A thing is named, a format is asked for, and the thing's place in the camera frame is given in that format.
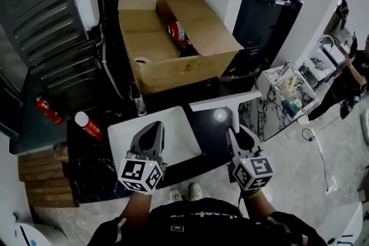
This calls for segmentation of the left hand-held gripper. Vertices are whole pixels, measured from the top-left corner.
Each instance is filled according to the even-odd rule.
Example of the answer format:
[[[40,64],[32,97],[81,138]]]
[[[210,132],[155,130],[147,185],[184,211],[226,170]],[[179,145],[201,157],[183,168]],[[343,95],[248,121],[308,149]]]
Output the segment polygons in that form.
[[[153,150],[152,154],[161,154],[164,149],[165,128],[161,121],[145,126],[133,137],[131,150],[143,153]],[[167,163],[160,156],[134,154],[129,151],[121,159],[118,180],[130,191],[152,195],[156,186],[163,179]]]

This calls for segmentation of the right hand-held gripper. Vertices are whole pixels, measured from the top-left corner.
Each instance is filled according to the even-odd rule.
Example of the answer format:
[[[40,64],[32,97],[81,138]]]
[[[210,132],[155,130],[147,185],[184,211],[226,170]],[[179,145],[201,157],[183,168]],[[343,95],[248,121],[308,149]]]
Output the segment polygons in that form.
[[[227,165],[230,183],[237,183],[242,191],[263,188],[274,175],[269,159],[260,150],[260,140],[249,128],[240,125],[238,145],[232,127],[228,128],[228,149],[232,156]]]

